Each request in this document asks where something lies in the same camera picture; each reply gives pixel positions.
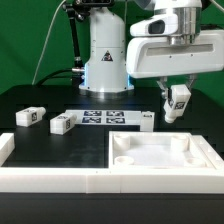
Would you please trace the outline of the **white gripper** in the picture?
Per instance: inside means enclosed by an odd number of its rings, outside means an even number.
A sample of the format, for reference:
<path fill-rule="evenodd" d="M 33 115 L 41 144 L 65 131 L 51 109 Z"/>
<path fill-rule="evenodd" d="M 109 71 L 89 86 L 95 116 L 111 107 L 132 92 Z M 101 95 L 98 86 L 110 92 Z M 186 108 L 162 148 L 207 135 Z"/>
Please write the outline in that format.
<path fill-rule="evenodd" d="M 172 46 L 167 37 L 133 38 L 128 45 L 127 73 L 133 78 L 160 77 L 157 84 L 161 96 L 168 100 L 167 77 L 187 75 L 186 87 L 191 90 L 195 73 L 224 69 L 224 30 L 204 30 L 190 45 Z"/>

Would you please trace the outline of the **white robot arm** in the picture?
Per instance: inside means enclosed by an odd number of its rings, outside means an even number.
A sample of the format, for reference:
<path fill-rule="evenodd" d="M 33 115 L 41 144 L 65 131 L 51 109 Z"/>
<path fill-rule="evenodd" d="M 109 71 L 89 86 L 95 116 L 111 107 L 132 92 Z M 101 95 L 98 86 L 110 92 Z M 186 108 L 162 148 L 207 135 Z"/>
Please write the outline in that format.
<path fill-rule="evenodd" d="M 167 77 L 224 69 L 224 30 L 201 30 L 202 0 L 135 0 L 154 15 L 130 27 L 106 7 L 90 11 L 91 50 L 80 92 L 112 97 L 133 89 L 128 78 Z"/>

